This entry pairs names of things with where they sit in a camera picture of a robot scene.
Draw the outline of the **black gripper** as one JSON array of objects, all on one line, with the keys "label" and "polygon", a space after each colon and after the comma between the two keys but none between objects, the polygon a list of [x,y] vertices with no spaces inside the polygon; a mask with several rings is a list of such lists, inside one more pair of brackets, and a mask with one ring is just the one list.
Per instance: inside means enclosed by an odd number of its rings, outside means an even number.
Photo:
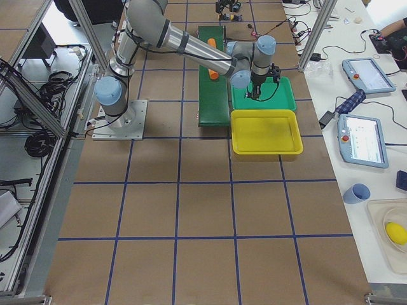
[{"label": "black gripper", "polygon": [[266,79],[272,78],[273,82],[278,84],[280,81],[280,74],[281,69],[275,64],[271,64],[265,68],[260,68],[255,65],[251,71],[252,91],[246,91],[245,98],[258,100],[261,95],[261,85],[266,82]]},{"label": "black gripper", "polygon": [[229,12],[235,12],[236,0],[217,0],[215,2],[215,12],[222,14],[225,8],[229,9]]}]

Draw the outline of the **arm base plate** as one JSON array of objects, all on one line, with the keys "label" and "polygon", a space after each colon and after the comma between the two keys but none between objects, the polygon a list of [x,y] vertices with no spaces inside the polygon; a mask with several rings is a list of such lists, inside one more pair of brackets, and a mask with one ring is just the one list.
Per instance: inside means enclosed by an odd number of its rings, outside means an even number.
[{"label": "arm base plate", "polygon": [[103,119],[95,124],[92,138],[94,140],[142,140],[144,125],[148,108],[148,100],[130,100],[127,111],[118,120],[110,125],[105,119],[102,106],[99,107],[99,116]]}]

